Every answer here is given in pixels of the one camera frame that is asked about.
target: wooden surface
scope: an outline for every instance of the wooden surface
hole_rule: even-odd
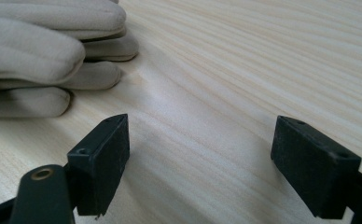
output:
[[[0,119],[0,203],[128,113],[131,157],[105,217],[78,223],[350,223],[314,218],[270,159],[277,115],[362,157],[362,1],[130,0],[140,54],[57,119]]]

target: padded finger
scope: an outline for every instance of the padded finger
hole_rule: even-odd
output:
[[[83,44],[86,59],[94,61],[123,62],[132,59],[138,53],[138,42],[130,31],[119,38],[93,41]]]
[[[70,94],[58,88],[0,91],[0,118],[50,118],[69,106]]]
[[[82,44],[67,35],[0,18],[0,78],[57,84],[83,63]]]
[[[115,86],[119,80],[120,70],[111,62],[83,63],[72,78],[58,87],[70,90],[105,90]],[[31,87],[44,87],[44,85],[17,79],[0,80],[0,91]]]
[[[0,0],[0,17],[91,39],[119,32],[126,13],[108,0]]]

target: beige fabric glove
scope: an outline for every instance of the beige fabric glove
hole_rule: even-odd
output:
[[[113,63],[84,60],[137,54],[125,18],[107,0],[0,1],[0,117],[56,117],[69,106],[63,89],[114,86],[120,72]]]

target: glove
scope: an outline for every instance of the glove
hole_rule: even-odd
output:
[[[109,61],[138,51],[125,19],[107,0],[0,0],[0,117],[60,116],[70,104],[64,89],[118,83]]]

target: light wood tabletop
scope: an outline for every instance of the light wood tabletop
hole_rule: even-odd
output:
[[[121,1],[139,55],[56,119],[0,119],[0,203],[20,178],[127,113],[107,214],[77,223],[350,223],[315,218],[273,164],[276,117],[362,157],[362,0]]]

